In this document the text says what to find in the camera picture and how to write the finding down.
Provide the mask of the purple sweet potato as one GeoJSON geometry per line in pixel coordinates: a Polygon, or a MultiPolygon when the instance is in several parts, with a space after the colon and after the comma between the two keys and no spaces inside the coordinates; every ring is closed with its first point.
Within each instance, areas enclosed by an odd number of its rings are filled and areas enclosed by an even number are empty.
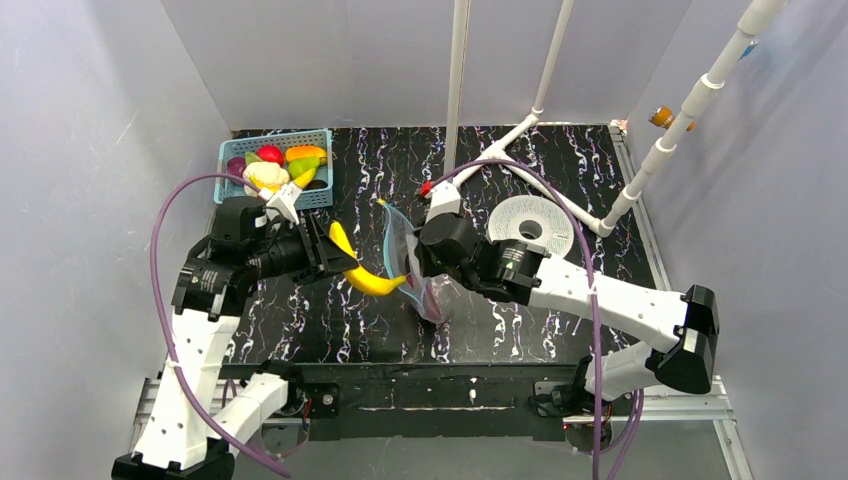
{"type": "Polygon", "coordinates": [[[457,302],[458,292],[449,276],[428,278],[423,284],[419,315],[433,324],[448,322],[455,315],[457,302]]]}

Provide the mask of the yellow banana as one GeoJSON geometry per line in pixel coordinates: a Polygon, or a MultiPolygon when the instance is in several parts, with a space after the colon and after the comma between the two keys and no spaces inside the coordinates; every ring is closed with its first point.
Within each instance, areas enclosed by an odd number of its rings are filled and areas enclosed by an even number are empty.
{"type": "Polygon", "coordinates": [[[301,190],[306,190],[308,185],[314,180],[317,170],[317,167],[305,170],[302,174],[293,178],[292,183],[301,190]]]}
{"type": "Polygon", "coordinates": [[[330,224],[328,235],[337,247],[355,260],[356,267],[345,271],[343,275],[357,291],[369,296],[383,297],[406,284],[405,276],[384,278],[365,269],[358,262],[357,254],[340,222],[334,221],[330,224]]]}

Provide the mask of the clear zip top bag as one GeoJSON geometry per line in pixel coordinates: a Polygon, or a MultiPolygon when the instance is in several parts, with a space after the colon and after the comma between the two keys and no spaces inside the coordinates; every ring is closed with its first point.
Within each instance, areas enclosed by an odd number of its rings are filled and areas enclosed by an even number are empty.
{"type": "Polygon", "coordinates": [[[406,284],[398,288],[419,315],[423,284],[426,279],[415,255],[415,227],[405,214],[383,199],[378,200],[384,213],[383,263],[390,277],[405,276],[406,284]]]}

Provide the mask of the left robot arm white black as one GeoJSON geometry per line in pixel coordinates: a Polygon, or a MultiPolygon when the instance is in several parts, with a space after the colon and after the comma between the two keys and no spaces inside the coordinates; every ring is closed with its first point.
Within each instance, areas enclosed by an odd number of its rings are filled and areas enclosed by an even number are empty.
{"type": "Polygon", "coordinates": [[[157,306],[169,329],[168,361],[150,418],[133,451],[115,460],[112,478],[232,478],[238,447],[287,405],[297,374],[270,362],[218,414],[209,413],[226,351],[260,281],[311,283],[356,266],[311,216],[291,224],[258,197],[224,200],[179,271],[172,311],[157,306]]]}

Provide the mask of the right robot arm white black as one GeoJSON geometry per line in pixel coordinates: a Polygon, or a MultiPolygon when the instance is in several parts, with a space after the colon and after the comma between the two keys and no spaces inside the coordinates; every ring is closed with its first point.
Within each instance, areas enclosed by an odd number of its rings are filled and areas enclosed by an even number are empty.
{"type": "Polygon", "coordinates": [[[448,275],[489,300],[563,311],[637,338],[584,367],[574,386],[606,402],[664,385],[711,391],[720,323],[713,290],[661,291],[587,271],[522,239],[489,241],[472,222],[440,214],[415,233],[415,255],[426,276],[448,275]]]}

